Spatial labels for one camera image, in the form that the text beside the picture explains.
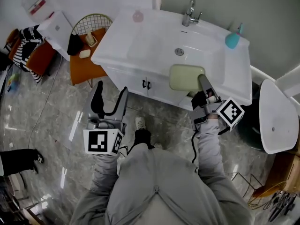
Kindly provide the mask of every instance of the blue soap bottle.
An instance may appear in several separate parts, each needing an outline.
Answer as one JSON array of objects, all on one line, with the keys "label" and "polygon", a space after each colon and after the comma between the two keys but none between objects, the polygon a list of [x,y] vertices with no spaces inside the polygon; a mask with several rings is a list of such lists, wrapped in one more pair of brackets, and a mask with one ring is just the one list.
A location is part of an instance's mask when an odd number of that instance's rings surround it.
[{"label": "blue soap bottle", "polygon": [[242,34],[242,32],[243,32],[243,24],[241,23],[237,32],[233,32],[226,36],[225,43],[227,47],[231,49],[235,48],[239,43],[240,35]]}]

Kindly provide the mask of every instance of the black pants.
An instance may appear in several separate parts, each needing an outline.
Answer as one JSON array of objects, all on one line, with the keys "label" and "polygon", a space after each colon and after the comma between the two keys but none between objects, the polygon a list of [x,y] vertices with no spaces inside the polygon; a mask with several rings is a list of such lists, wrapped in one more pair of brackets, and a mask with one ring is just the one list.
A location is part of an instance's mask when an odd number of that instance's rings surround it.
[{"label": "black pants", "polygon": [[38,159],[38,152],[34,149],[18,149],[0,152],[4,176],[33,169],[33,161]]},{"label": "black pants", "polygon": [[150,139],[151,139],[151,132],[149,132],[148,130],[143,129],[143,128],[136,130],[135,131],[135,142],[132,145],[131,149],[129,150],[128,154],[134,148],[134,146],[136,146],[140,143],[145,143],[145,144],[147,144],[148,149],[153,149],[154,146],[151,145]]}]

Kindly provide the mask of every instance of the gray jacket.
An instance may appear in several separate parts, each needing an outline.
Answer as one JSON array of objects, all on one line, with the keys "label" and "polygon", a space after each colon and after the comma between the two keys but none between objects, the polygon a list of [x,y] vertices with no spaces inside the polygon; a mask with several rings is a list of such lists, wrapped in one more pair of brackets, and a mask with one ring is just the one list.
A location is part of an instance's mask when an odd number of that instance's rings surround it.
[{"label": "gray jacket", "polygon": [[118,177],[117,158],[98,157],[92,186],[70,224],[134,224],[155,194],[189,225],[252,224],[247,204],[224,175],[218,120],[198,130],[199,168],[168,151],[135,146]]}]

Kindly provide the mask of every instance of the white toilet lid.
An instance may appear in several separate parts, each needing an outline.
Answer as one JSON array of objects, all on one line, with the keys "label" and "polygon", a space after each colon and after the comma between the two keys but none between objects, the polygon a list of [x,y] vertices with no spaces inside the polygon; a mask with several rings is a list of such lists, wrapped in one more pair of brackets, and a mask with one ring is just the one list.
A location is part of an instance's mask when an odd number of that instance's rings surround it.
[{"label": "white toilet lid", "polygon": [[262,145],[269,154],[292,149],[298,138],[296,108],[269,79],[263,81],[259,98]]}]

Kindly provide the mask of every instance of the white sink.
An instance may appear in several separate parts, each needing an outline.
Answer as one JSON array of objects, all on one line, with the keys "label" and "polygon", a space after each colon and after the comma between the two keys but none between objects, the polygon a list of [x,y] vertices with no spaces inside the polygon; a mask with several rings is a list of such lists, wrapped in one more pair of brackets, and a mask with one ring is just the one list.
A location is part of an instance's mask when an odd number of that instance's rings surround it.
[{"label": "white sink", "polygon": [[[201,66],[222,99],[240,105],[252,103],[249,42],[241,38],[235,49],[225,45],[230,32],[200,21],[184,27],[183,15],[141,9],[144,20],[135,23],[133,9],[124,9],[113,22],[91,60],[95,64],[129,68],[169,76],[173,64]],[[182,56],[175,49],[184,51]]]}]

